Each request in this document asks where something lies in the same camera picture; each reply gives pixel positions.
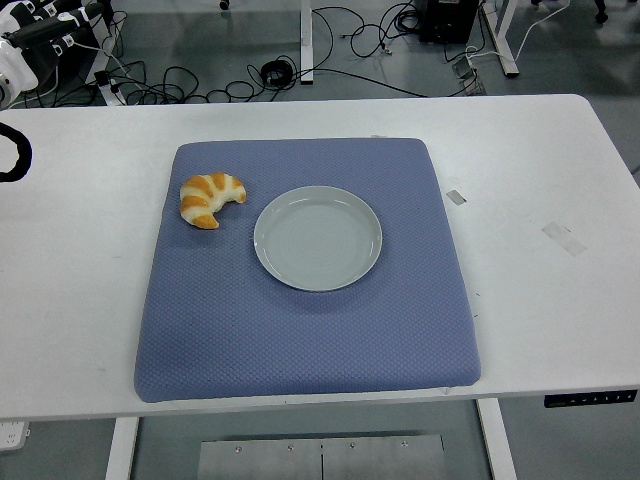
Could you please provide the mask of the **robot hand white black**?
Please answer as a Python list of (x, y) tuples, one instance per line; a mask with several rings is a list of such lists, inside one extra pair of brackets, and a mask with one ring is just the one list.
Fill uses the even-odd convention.
[(111, 13), (108, 1), (3, 1), (1, 107), (41, 87), (92, 23)]

